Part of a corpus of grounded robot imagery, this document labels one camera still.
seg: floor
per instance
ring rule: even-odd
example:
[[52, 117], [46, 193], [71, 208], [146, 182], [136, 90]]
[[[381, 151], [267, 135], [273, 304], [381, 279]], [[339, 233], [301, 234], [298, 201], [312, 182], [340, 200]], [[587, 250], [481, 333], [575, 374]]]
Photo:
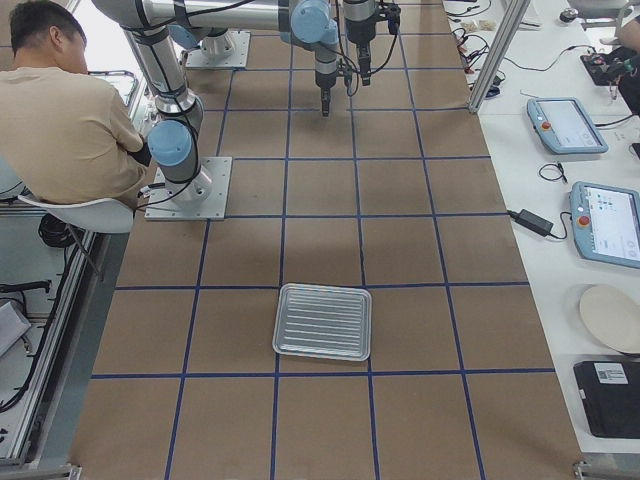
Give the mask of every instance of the floor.
[[[83, 478], [573, 478], [443, 7], [401, 5], [388, 68], [353, 98], [339, 83], [329, 118], [312, 57], [270, 32], [246, 71], [190, 73], [201, 154], [234, 158], [227, 218], [138, 216], [71, 452]], [[368, 289], [369, 360], [276, 355], [291, 282]]]

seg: red emergency stop button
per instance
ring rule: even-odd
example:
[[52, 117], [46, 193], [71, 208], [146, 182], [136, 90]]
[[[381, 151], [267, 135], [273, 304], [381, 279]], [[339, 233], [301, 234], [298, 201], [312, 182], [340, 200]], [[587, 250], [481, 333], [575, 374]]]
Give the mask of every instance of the red emergency stop button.
[[580, 218], [578, 218], [578, 225], [581, 227], [586, 227], [590, 223], [591, 223], [591, 219], [586, 215], [582, 215]]

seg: short black hair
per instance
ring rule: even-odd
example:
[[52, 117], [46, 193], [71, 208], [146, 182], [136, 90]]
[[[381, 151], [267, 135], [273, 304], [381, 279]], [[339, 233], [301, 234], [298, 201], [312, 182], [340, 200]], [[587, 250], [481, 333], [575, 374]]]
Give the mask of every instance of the short black hair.
[[87, 36], [78, 21], [62, 5], [50, 0], [29, 0], [18, 4], [9, 17], [11, 49], [15, 55], [22, 47], [37, 47], [50, 27], [58, 27], [68, 37], [79, 33], [84, 43]]

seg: black box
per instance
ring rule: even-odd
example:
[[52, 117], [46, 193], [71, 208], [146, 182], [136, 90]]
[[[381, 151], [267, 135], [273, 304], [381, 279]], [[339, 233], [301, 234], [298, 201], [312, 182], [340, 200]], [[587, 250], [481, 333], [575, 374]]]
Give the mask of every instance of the black box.
[[573, 371], [591, 433], [640, 438], [640, 363], [581, 362]]

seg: round plate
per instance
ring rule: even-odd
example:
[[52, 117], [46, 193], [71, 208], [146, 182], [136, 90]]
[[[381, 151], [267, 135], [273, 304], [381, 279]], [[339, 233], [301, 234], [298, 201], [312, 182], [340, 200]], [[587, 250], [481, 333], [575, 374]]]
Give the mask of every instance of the round plate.
[[589, 288], [580, 298], [580, 316], [591, 334], [608, 347], [640, 353], [640, 306], [617, 288]]

